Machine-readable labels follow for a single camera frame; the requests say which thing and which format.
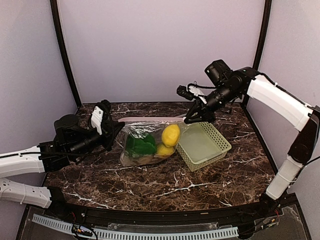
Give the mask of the green white bok choy toy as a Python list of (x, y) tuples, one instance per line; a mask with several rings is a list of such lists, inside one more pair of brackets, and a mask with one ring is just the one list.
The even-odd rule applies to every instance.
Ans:
[(127, 136), (125, 153), (130, 158), (138, 158), (153, 155), (157, 152), (155, 138), (148, 134), (143, 138), (136, 138), (131, 134)]

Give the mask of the clear zip top bag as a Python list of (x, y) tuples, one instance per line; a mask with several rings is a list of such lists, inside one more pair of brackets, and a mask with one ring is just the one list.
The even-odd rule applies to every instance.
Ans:
[(172, 156), (188, 129), (184, 117), (123, 117), (124, 167), (153, 165)]

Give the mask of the yellow lemon toy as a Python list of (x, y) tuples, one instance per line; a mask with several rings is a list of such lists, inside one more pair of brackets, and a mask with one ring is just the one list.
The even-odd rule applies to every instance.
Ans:
[(171, 124), (163, 130), (161, 141), (168, 148), (174, 147), (179, 142), (180, 135), (180, 127), (177, 124)]

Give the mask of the pale yellow walnut toy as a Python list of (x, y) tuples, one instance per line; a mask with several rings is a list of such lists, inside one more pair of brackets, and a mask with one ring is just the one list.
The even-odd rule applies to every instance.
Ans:
[(160, 143), (157, 145), (156, 147), (156, 156), (159, 158), (167, 158), (170, 157), (171, 155), (173, 155), (175, 152), (175, 148), (174, 147), (167, 147), (164, 144)]

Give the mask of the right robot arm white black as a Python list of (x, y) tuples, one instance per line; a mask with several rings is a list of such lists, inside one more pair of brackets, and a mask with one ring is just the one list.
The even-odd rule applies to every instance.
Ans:
[(261, 201), (255, 205), (255, 213), (266, 217), (274, 210), (274, 202), (293, 184), (301, 170), (313, 161), (312, 155), (320, 133), (320, 108), (303, 102), (265, 73), (251, 67), (232, 70), (222, 60), (218, 60), (204, 72), (213, 83), (210, 94), (204, 95), (202, 90), (205, 87), (196, 83), (177, 88), (179, 96), (193, 101), (184, 117), (186, 124), (211, 123), (216, 119), (216, 111), (229, 102), (248, 96), (274, 110), (298, 131), (285, 161), (261, 196)]

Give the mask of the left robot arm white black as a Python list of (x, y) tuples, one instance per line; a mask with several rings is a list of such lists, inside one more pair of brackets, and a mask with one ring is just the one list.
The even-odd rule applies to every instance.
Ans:
[(4, 153), (0, 156), (0, 198), (5, 201), (29, 204), (44, 209), (51, 208), (60, 218), (71, 213), (64, 195), (58, 187), (39, 187), (14, 182), (12, 176), (28, 173), (51, 173), (67, 167), (80, 157), (96, 155), (112, 149), (114, 140), (124, 122), (103, 116), (98, 126), (86, 129), (80, 126), (75, 114), (68, 114), (54, 122), (55, 137), (28, 149)]

